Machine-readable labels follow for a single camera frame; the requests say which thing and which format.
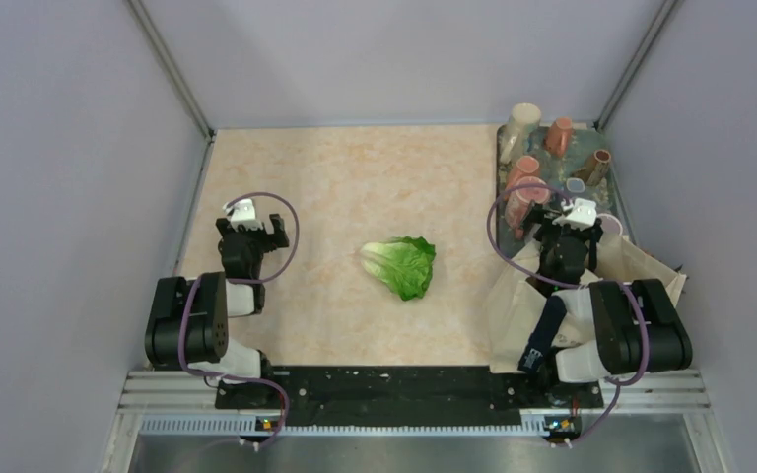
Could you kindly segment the brown patterned mug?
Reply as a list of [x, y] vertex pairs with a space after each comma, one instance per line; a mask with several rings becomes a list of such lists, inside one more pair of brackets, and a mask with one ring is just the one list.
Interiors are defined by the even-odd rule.
[[583, 165], [572, 173], [587, 187], [596, 187], [610, 171], [612, 155], [606, 149], [598, 149], [588, 156]]

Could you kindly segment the cream tall mug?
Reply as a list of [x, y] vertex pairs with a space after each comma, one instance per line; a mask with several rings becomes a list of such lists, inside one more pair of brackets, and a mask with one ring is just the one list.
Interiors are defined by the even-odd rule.
[[500, 139], [500, 164], [508, 164], [513, 158], [525, 154], [530, 135], [538, 127], [541, 117], [541, 109], [536, 104], [522, 102], [513, 106]]

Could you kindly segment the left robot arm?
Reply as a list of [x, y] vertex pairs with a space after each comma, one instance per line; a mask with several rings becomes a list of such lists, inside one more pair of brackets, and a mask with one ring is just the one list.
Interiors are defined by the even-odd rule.
[[[210, 373], [223, 389], [238, 385], [240, 396], [258, 408], [275, 398], [272, 366], [263, 352], [231, 337], [229, 320], [263, 312], [266, 289], [256, 282], [263, 258], [290, 245], [282, 217], [271, 214], [269, 220], [270, 228], [260, 221], [217, 219], [223, 269], [192, 280], [160, 279], [144, 336], [145, 354], [154, 369], [181, 369], [178, 340], [183, 338], [184, 359], [191, 370]], [[242, 284], [241, 279], [255, 282]]]

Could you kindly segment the blue grey mug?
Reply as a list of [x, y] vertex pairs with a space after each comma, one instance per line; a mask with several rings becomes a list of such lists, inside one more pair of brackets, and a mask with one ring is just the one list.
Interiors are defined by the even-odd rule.
[[571, 195], [581, 195], [586, 192], [585, 183], [577, 177], [569, 177], [565, 182], [565, 188]]

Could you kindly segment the large pink mug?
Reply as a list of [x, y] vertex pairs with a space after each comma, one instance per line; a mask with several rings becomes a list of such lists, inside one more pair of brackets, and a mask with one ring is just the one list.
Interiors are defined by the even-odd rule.
[[527, 175], [516, 181], [516, 185], [524, 184], [543, 184], [543, 187], [522, 188], [509, 196], [504, 217], [516, 240], [523, 240], [524, 229], [521, 227], [521, 222], [531, 205], [533, 203], [545, 204], [551, 197], [551, 191], [545, 187], [546, 182], [539, 177]]

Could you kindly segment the terracotta pink mug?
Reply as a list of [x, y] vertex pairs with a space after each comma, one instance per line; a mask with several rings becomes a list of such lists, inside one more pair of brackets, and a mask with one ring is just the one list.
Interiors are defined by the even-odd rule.
[[556, 118], [544, 138], [544, 149], [555, 158], [563, 158], [573, 136], [574, 126], [570, 117]]

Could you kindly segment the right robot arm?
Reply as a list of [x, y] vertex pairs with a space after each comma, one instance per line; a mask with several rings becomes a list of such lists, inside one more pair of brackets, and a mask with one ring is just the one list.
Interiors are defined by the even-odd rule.
[[539, 268], [529, 280], [545, 299], [517, 362], [536, 374], [541, 398], [564, 406], [579, 383], [630, 373], [674, 372], [690, 367], [691, 340], [663, 284], [657, 279], [583, 284], [598, 265], [600, 219], [588, 201], [561, 210], [534, 203], [520, 226], [535, 228]]

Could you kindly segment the small pink mug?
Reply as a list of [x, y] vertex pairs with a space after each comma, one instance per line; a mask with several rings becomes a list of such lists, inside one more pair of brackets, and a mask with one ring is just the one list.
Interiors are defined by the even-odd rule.
[[540, 176], [540, 162], [530, 155], [523, 155], [514, 162], [507, 177], [506, 188], [515, 186], [521, 178], [527, 176]]

